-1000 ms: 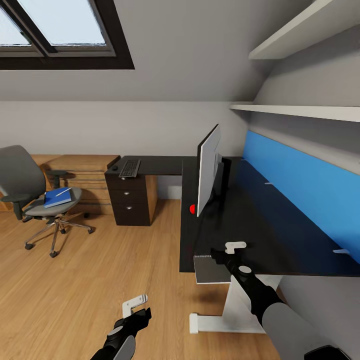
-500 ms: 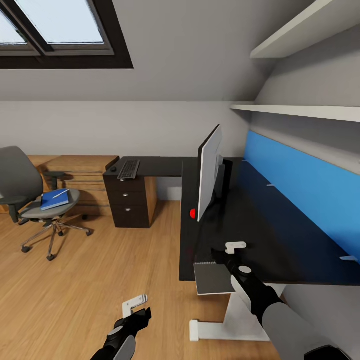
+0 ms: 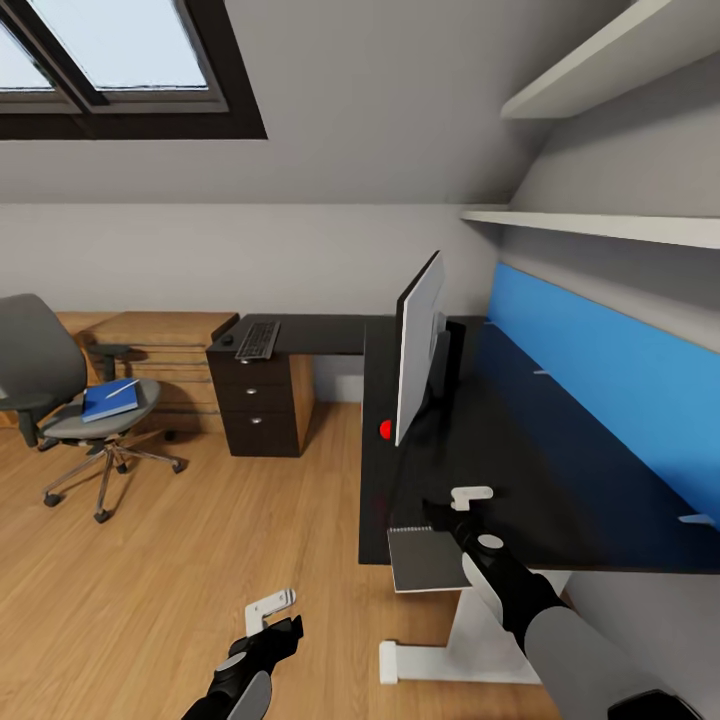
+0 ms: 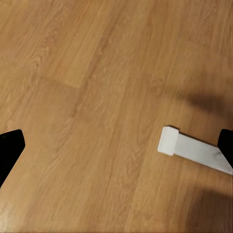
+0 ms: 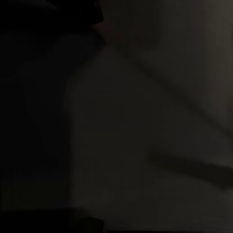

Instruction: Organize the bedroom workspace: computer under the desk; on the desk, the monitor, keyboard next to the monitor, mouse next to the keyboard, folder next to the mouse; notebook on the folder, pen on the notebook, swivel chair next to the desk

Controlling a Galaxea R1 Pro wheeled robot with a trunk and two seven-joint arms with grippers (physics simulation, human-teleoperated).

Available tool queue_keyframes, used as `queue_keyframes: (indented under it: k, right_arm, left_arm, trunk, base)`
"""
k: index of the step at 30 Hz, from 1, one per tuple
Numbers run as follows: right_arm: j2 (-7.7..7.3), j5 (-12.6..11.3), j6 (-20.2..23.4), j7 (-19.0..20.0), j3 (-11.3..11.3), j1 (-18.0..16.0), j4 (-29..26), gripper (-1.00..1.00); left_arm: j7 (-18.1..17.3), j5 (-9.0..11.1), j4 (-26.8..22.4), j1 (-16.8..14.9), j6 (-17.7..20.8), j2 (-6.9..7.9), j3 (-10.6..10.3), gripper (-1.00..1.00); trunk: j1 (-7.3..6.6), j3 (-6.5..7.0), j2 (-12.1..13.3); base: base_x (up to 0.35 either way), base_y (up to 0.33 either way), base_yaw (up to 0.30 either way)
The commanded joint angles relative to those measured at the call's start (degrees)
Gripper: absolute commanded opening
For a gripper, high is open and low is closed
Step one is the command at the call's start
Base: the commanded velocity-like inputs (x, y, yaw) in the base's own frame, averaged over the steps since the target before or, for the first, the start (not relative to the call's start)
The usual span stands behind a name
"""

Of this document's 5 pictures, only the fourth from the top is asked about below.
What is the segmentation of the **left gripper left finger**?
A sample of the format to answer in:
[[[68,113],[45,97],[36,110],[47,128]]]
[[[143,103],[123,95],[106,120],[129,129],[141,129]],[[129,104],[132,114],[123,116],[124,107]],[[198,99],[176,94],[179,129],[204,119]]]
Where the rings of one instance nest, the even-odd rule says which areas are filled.
[[[0,187],[25,148],[20,129],[0,134]]]

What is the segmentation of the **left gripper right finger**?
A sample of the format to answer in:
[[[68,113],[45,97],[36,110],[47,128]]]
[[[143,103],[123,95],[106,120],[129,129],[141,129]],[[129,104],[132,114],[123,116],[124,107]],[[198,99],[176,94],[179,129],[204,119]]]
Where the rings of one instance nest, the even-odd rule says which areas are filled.
[[[233,131],[222,129],[217,145],[233,168]]]

